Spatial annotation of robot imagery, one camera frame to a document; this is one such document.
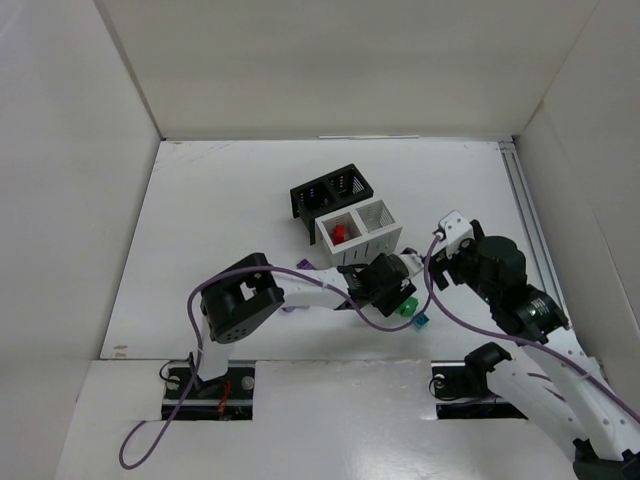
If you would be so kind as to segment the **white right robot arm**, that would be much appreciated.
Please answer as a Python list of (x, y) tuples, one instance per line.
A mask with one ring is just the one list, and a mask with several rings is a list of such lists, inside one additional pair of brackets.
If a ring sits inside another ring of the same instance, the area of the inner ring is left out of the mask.
[(469, 287), (499, 330), (467, 354), (475, 388), (493, 393), (563, 451), (579, 479), (639, 476), (639, 416), (581, 347), (562, 308), (528, 282), (526, 257), (458, 211), (442, 218), (424, 260), (428, 292)]

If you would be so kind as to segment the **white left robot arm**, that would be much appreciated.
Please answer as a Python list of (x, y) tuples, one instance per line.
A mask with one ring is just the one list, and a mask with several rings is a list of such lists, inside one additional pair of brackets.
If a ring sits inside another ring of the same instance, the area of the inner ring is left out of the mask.
[(423, 271), (415, 253), (380, 254), (369, 264), (325, 270), (288, 269), (253, 253), (196, 286), (186, 301), (196, 337), (191, 368), (198, 384), (226, 375), (227, 346), (256, 331), (284, 308), (316, 307), (353, 310), (372, 328), (393, 333), (406, 325), (387, 327), (369, 320), (372, 306), (389, 317), (416, 291), (412, 279)]

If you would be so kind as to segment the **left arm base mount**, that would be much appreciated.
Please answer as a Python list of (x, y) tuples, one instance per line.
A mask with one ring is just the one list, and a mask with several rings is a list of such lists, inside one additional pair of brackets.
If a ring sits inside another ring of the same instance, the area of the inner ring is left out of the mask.
[[(210, 381), (197, 380), (177, 411), (175, 421), (250, 421), (253, 418), (255, 362), (232, 361), (227, 373)], [(186, 363), (169, 361), (159, 370), (164, 383), (161, 418), (173, 412), (188, 381)]]

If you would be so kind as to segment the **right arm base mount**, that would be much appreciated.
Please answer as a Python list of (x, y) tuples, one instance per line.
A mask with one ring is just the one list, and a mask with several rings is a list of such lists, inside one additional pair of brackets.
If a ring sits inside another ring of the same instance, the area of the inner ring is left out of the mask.
[(463, 361), (434, 361), (429, 392), (438, 420), (522, 419), (527, 417), (491, 392)]

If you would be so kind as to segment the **green rounded lego block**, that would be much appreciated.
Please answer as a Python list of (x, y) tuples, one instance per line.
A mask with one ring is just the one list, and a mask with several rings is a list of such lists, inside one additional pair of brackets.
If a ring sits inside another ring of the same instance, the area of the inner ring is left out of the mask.
[(418, 307), (419, 300), (411, 296), (396, 309), (396, 313), (403, 318), (412, 318), (418, 310)]

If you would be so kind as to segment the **red lego block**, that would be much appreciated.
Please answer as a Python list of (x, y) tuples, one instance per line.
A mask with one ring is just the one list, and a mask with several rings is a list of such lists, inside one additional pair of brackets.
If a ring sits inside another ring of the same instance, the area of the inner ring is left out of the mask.
[(335, 246), (345, 243), (349, 240), (349, 232), (347, 226), (338, 224), (335, 226), (332, 234), (332, 242)]

